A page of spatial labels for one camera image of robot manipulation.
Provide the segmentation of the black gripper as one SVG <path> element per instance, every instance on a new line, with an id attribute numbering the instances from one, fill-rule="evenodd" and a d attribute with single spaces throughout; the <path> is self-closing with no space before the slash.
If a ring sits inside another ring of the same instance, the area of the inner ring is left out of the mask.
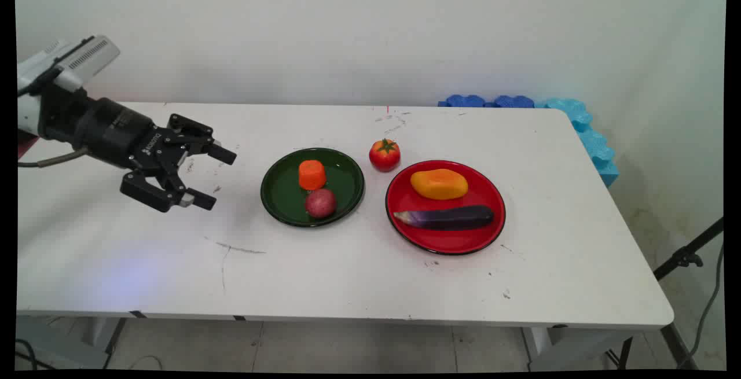
<path id="1" fill-rule="evenodd" d="M 170 115 L 167 128 L 108 98 L 93 99 L 85 89 L 67 91 L 49 84 L 41 92 L 39 136 L 68 143 L 71 154 L 39 161 L 39 167 L 82 156 L 129 169 L 120 192 L 157 211 L 196 206 L 207 211 L 217 198 L 187 187 L 176 174 L 188 156 L 205 154 L 233 165 L 237 154 L 215 139 L 212 127 L 182 115 Z M 154 176 L 158 186 L 148 182 Z"/>

